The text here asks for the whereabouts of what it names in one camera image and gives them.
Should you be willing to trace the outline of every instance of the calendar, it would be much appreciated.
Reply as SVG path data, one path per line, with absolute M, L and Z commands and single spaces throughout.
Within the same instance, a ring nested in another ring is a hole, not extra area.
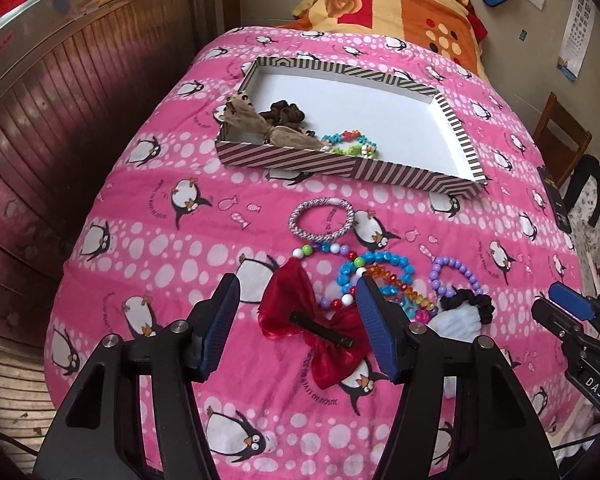
M 571 81 L 576 81 L 587 53 L 596 6 L 591 0 L 573 0 L 567 27 L 560 46 L 558 69 Z

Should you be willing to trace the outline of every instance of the silver hair tie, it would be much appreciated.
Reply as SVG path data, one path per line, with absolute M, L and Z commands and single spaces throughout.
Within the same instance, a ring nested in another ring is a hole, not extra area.
M 325 233 L 323 235 L 315 235 L 312 233 L 308 233 L 307 231 L 302 230 L 298 227 L 298 217 L 305 212 L 307 209 L 311 209 L 312 207 L 316 207 L 319 205 L 334 205 L 339 206 L 347 212 L 347 220 L 344 222 L 344 225 L 333 233 Z M 302 202 L 298 207 L 294 209 L 289 217 L 289 230 L 295 234 L 299 238 L 304 238 L 304 240 L 308 240 L 309 242 L 323 244 L 323 243 L 331 243 L 341 236 L 344 236 L 349 229 L 353 226 L 353 206 L 342 198 L 313 198 L 311 200 L 307 200 L 306 202 Z

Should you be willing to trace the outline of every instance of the metal screw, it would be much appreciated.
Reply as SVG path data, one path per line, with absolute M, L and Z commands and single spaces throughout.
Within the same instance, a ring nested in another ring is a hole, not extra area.
M 102 345 L 104 346 L 104 348 L 112 348 L 113 346 L 118 344 L 118 341 L 120 341 L 120 338 L 117 335 L 109 334 L 104 336 L 104 338 L 102 339 Z
M 419 321 L 414 321 L 413 323 L 409 323 L 409 330 L 411 333 L 420 335 L 424 334 L 427 331 L 427 326 L 420 323 Z
M 171 331 L 174 334 L 179 334 L 181 332 L 184 332 L 187 328 L 189 328 L 189 323 L 184 321 L 184 319 L 179 319 L 179 320 L 171 323 Z
M 478 345 L 488 350 L 493 348 L 493 339 L 491 339 L 489 336 L 481 335 L 478 337 Z

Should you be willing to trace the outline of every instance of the black scrunchie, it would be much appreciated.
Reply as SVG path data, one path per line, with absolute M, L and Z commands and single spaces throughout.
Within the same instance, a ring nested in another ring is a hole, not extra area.
M 476 306 L 480 315 L 480 323 L 488 325 L 493 321 L 493 313 L 495 308 L 491 304 L 491 297 L 487 294 L 474 294 L 472 290 L 467 288 L 455 288 L 455 295 L 451 298 L 443 296 L 440 298 L 440 307 L 442 310 L 453 310 L 458 308 L 463 303 Z

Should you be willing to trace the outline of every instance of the blue gripper pad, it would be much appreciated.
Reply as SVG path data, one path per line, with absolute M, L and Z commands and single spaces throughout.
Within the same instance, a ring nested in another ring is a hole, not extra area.
M 234 274 L 225 274 L 211 297 L 216 313 L 205 332 L 202 343 L 200 372 L 208 376 L 218 369 L 224 344 L 240 305 L 240 281 Z
M 591 321 L 596 317 L 589 300 L 563 283 L 555 282 L 549 287 L 549 299 L 581 321 Z
M 372 293 L 367 280 L 370 280 L 372 286 L 376 288 L 377 295 Z M 389 377 L 389 380 L 395 381 L 398 378 L 397 345 L 378 307 L 378 297 L 379 301 L 384 301 L 371 278 L 363 276 L 358 280 L 356 303 L 362 323 L 365 325 L 366 335 L 378 361 L 378 366 Z

